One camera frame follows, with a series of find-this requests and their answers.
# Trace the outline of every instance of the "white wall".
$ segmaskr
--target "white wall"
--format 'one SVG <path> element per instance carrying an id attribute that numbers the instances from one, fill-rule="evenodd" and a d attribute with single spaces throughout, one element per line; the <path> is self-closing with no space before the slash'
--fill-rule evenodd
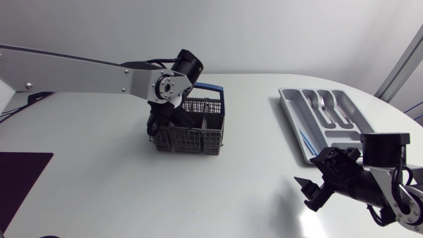
<path id="1" fill-rule="evenodd" d="M 186 48 L 204 73 L 298 73 L 374 94 L 422 13 L 421 0 L 1 0 L 0 44 L 116 63 Z"/>

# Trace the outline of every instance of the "dish rack basket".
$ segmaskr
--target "dish rack basket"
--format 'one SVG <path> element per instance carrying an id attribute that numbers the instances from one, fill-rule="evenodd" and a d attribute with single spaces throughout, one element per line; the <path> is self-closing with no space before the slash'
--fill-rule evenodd
<path id="1" fill-rule="evenodd" d="M 205 153 L 219 155 L 223 145 L 225 123 L 225 99 L 223 87 L 207 83 L 196 83 L 196 89 L 205 89 L 219 93 L 220 99 L 187 98 L 181 105 L 187 115 L 195 121 L 192 128 L 167 122 L 160 126 L 155 136 L 150 136 L 158 151 L 180 153 Z"/>

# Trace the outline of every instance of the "blue cable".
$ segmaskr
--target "blue cable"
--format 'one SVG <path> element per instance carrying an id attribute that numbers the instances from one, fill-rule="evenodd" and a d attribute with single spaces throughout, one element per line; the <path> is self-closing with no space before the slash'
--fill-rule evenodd
<path id="1" fill-rule="evenodd" d="M 423 114 L 419 115 L 418 117 L 416 117 L 414 120 L 417 120 L 419 118 L 423 117 Z"/>
<path id="2" fill-rule="evenodd" d="M 421 103 L 417 104 L 416 106 L 413 106 L 412 108 L 410 108 L 410 109 L 406 110 L 404 113 L 407 113 L 407 112 L 411 111 L 412 109 L 416 108 L 417 106 L 419 106 L 419 105 L 420 105 L 420 104 L 422 104 L 422 103 L 423 103 L 423 102 L 421 102 Z"/>

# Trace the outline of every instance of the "cable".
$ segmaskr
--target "cable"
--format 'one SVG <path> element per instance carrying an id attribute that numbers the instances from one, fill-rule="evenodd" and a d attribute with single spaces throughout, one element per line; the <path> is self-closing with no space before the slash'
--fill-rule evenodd
<path id="1" fill-rule="evenodd" d="M 26 104 L 26 105 L 24 105 L 24 106 L 22 106 L 20 108 L 13 109 L 13 110 L 15 110 L 14 112 L 10 112 L 8 114 L 1 115 L 0 117 L 2 117 L 2 116 L 6 116 L 6 117 L 3 118 L 2 120 L 0 120 L 0 123 L 2 123 L 5 120 L 9 119 L 11 116 L 13 116 L 16 113 L 24 110 L 25 108 L 33 105 L 34 103 L 39 102 L 39 101 L 41 101 L 41 100 L 43 100 L 43 99 L 51 96 L 52 94 L 54 94 L 54 92 L 41 92 L 41 93 L 35 93 L 33 95 L 29 95 L 28 96 L 28 104 Z"/>
<path id="2" fill-rule="evenodd" d="M 386 225 L 388 225 L 387 223 L 385 223 L 385 222 L 383 222 L 382 221 L 382 218 L 379 216 L 379 215 L 377 215 L 377 213 L 376 213 L 376 211 L 373 209 L 373 206 L 372 205 L 367 205 L 367 208 L 368 208 L 368 210 L 370 211 L 370 214 L 371 214 L 371 216 L 372 216 L 372 218 L 373 218 L 373 220 L 375 221 L 375 223 L 377 224 L 377 225 L 380 225 L 380 226 L 386 226 Z"/>
<path id="3" fill-rule="evenodd" d="M 410 212 L 410 208 L 401 200 L 401 193 L 399 188 L 399 185 L 403 185 L 404 160 L 405 160 L 405 145 L 401 146 L 401 158 L 399 160 L 398 166 L 394 169 L 392 174 L 391 190 L 392 190 L 392 196 L 395 202 L 398 204 L 400 211 L 404 214 L 408 214 Z M 411 182 L 411 180 L 412 180 L 412 173 L 409 175 L 407 182 Z"/>
<path id="4" fill-rule="evenodd" d="M 404 166 L 404 169 L 408 172 L 408 180 L 405 183 L 405 185 L 408 186 L 408 185 L 411 184 L 411 181 L 413 180 L 414 176 L 413 176 L 412 171 L 411 171 L 410 168 L 408 168 L 407 166 Z"/>
<path id="5" fill-rule="evenodd" d="M 416 117 L 414 120 L 417 120 L 419 118 L 423 117 L 423 114 L 419 115 L 418 117 Z"/>
<path id="6" fill-rule="evenodd" d="M 407 112 L 411 111 L 412 109 L 416 108 L 416 107 L 417 107 L 417 106 L 419 106 L 420 104 L 423 104 L 423 102 L 421 102 L 421 103 L 417 104 L 416 106 L 413 106 L 412 108 L 410 108 L 410 109 L 406 110 L 404 113 L 407 113 Z"/>
<path id="7" fill-rule="evenodd" d="M 6 112 L 2 112 L 2 114 L 3 114 L 3 113 L 8 113 L 8 112 L 11 112 L 11 111 L 13 111 L 13 110 L 20 109 L 20 108 L 21 108 L 21 106 L 20 106 L 20 107 L 18 107 L 18 108 L 12 109 L 12 110 L 8 110 L 8 111 L 6 111 Z"/>
<path id="8" fill-rule="evenodd" d="M 175 58 L 175 59 L 151 59 L 147 60 L 147 63 L 174 63 L 181 60 L 181 58 Z"/>
<path id="9" fill-rule="evenodd" d="M 167 67 L 161 62 L 154 62 L 154 63 L 160 65 L 163 69 L 167 69 Z"/>

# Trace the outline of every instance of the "cutlery tray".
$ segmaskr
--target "cutlery tray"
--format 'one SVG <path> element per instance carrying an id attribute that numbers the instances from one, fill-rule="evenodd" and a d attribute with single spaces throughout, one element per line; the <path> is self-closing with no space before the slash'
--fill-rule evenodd
<path id="1" fill-rule="evenodd" d="M 325 147 L 355 147 L 362 152 L 360 134 L 375 132 L 343 90 L 280 88 L 279 94 L 307 163 Z"/>

